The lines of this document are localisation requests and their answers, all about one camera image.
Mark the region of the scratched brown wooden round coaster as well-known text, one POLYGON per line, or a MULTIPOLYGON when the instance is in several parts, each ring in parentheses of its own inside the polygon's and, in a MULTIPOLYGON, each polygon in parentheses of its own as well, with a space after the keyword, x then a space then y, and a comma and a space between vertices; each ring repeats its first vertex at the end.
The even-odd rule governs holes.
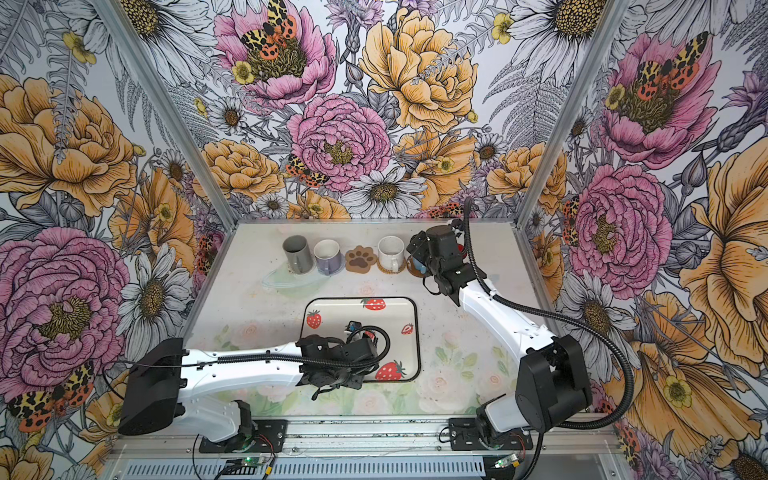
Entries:
POLYGON ((416 266, 416 265, 413 263, 413 259, 412 259, 411 257, 409 257, 409 258, 406 260, 406 269, 407 269, 407 271, 408 271, 408 272, 409 272, 409 273, 410 273, 412 276, 414 276, 414 277, 416 277, 416 278, 419 278, 419 279, 421 279, 421 278, 426 278, 426 277, 427 277, 427 275, 426 275, 425 273, 422 273, 422 272, 421 272, 421 271, 420 271, 420 270, 417 268, 417 266, 416 266))

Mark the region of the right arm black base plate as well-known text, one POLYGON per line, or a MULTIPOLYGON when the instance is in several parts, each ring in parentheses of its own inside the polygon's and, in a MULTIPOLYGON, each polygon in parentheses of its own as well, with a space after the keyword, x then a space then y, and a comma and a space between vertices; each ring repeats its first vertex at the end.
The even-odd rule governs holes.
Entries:
POLYGON ((452 451, 498 451, 532 450, 531 435, 522 429, 504 433, 496 431, 491 424, 476 417, 454 417, 448 420, 448 440, 452 451))

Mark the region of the white mug purple handle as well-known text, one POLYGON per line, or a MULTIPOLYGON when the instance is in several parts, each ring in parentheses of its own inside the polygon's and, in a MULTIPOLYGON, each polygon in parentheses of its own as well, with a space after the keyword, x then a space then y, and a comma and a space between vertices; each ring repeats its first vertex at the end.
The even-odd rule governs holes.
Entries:
POLYGON ((313 249, 313 254, 317 270, 321 275, 334 275, 343 266, 340 245, 335 240, 324 239, 319 241, 313 249))

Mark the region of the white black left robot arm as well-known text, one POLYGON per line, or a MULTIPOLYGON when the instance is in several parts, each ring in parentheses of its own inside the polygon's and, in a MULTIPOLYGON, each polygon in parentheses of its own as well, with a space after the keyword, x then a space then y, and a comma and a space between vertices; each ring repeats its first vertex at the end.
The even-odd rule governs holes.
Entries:
POLYGON ((253 433, 249 404, 224 402, 221 392, 256 386, 311 386, 318 394, 361 389, 388 355, 388 334, 360 327, 347 339, 316 334, 252 350, 185 348, 182 339, 162 341, 129 370, 118 432, 139 436, 168 430, 226 443, 253 433))

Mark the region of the cork paw print coaster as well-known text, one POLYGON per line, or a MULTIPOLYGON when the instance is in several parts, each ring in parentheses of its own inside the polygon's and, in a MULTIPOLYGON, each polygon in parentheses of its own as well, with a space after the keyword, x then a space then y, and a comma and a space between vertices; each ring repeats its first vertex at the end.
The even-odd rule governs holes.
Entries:
POLYGON ((355 274, 367 274, 378 263, 378 257, 374 249, 361 245, 347 251, 344 259, 345 270, 355 274))

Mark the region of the light blue mug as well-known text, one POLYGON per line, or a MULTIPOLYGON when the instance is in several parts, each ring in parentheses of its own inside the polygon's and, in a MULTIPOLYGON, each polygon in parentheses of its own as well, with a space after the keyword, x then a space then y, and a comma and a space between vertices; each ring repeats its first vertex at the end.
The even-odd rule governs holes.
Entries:
POLYGON ((429 269, 424 264, 422 264, 420 261, 418 261, 415 258, 411 258, 411 263, 412 263, 414 269, 417 272, 419 272, 421 275, 423 275, 423 276, 428 276, 429 275, 429 269))

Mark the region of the woven rattan round coaster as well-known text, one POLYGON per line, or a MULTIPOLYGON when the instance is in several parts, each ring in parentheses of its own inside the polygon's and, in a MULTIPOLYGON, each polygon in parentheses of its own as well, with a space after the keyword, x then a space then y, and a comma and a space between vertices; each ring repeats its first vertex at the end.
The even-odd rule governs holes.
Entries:
POLYGON ((378 269, 382 273, 387 275, 396 275, 403 272, 406 269, 406 264, 404 262, 395 263, 394 266, 395 266, 395 269, 387 269, 386 266, 382 264, 380 259, 377 260, 378 269))

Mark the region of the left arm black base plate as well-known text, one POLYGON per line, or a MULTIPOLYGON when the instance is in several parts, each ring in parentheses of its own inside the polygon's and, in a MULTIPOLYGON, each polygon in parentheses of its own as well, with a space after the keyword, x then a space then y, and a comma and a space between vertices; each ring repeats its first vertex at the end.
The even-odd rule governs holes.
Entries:
POLYGON ((223 442, 203 438, 198 452, 203 454, 280 453, 286 439, 287 420, 257 419, 243 432, 223 442))

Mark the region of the grey mug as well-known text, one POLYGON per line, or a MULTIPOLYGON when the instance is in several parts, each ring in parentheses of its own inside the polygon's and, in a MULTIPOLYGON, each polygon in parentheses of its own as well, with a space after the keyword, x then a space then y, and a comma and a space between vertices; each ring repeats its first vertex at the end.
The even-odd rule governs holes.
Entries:
POLYGON ((282 243, 289 270, 296 275, 309 273, 314 267, 314 257, 308 240, 302 235, 292 235, 282 243))

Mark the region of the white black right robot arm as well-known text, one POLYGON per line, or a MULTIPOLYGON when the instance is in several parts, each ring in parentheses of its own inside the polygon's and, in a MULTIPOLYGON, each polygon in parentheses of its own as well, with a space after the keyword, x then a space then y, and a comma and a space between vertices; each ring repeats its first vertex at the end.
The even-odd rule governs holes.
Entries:
POLYGON ((508 306, 485 272, 459 251, 450 225, 413 235, 406 247, 458 307, 478 319, 517 362, 515 391, 477 410, 478 430, 489 442, 517 429, 545 433, 592 403, 583 351, 570 336, 556 336, 521 306, 508 306))

